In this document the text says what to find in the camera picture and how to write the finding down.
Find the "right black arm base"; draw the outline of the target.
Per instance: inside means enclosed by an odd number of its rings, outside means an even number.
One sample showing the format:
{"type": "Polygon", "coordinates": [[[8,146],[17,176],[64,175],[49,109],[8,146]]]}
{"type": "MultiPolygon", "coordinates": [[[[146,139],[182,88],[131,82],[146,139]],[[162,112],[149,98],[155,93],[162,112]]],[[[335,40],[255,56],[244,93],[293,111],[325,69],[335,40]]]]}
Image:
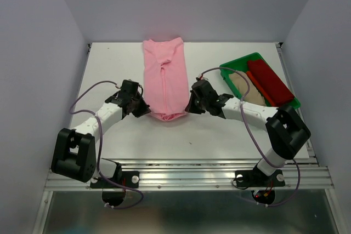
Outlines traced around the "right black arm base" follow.
{"type": "Polygon", "coordinates": [[[237,170],[231,184],[239,190],[256,188],[251,191],[252,198],[256,203],[265,206],[272,205],[275,201],[274,189],[286,185],[282,170],[276,169],[272,175],[265,175],[257,166],[252,170],[237,170]]]}

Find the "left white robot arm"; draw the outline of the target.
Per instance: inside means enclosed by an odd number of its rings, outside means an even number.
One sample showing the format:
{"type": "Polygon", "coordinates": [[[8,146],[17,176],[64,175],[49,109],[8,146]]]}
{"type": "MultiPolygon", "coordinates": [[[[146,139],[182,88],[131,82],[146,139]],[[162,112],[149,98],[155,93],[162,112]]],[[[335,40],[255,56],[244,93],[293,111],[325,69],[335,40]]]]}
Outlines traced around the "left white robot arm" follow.
{"type": "Polygon", "coordinates": [[[80,182],[101,178],[111,187],[118,186],[122,180],[118,163],[112,162],[109,169],[104,173],[101,171],[103,135],[130,114],[139,118],[151,112],[143,99],[142,86],[138,82],[124,80],[97,112],[75,110],[75,105],[69,112],[92,116],[72,129],[63,128],[58,132],[51,171],[80,182]]]}

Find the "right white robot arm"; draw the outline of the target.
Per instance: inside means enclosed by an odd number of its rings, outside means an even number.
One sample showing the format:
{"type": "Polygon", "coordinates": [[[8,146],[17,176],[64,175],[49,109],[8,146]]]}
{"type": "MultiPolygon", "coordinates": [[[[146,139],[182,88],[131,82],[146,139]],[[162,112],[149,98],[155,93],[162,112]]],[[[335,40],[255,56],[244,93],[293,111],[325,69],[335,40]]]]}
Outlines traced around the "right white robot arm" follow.
{"type": "Polygon", "coordinates": [[[208,112],[223,119],[242,121],[262,156],[252,172],[254,182],[259,185],[266,184],[286,161],[294,159],[311,136],[310,130],[292,106],[260,106],[229,94],[219,95],[205,79],[192,85],[185,111],[198,115],[208,112]],[[258,146],[250,125],[268,133],[271,148],[267,153],[263,153],[258,146]]]}

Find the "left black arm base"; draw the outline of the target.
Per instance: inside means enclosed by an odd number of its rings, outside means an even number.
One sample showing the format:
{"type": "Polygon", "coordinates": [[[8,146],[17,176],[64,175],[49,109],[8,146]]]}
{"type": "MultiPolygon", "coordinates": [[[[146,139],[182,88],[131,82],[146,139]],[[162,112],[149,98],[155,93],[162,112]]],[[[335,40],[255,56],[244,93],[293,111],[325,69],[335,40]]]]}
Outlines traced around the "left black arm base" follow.
{"type": "Polygon", "coordinates": [[[144,194],[138,189],[139,181],[139,171],[120,169],[107,181],[103,178],[91,181],[90,188],[102,190],[101,199],[104,207],[122,210],[135,207],[143,201],[144,194]]]}

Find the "pink t-shirt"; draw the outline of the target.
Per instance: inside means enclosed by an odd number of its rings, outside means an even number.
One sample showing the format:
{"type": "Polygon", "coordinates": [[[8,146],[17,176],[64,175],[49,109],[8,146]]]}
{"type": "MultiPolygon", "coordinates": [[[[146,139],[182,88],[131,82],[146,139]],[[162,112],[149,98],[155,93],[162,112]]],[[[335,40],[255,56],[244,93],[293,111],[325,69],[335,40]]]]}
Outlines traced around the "pink t-shirt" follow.
{"type": "Polygon", "coordinates": [[[184,56],[184,42],[178,37],[171,41],[143,42],[144,99],[151,115],[169,122],[186,115],[189,85],[184,56]]]}

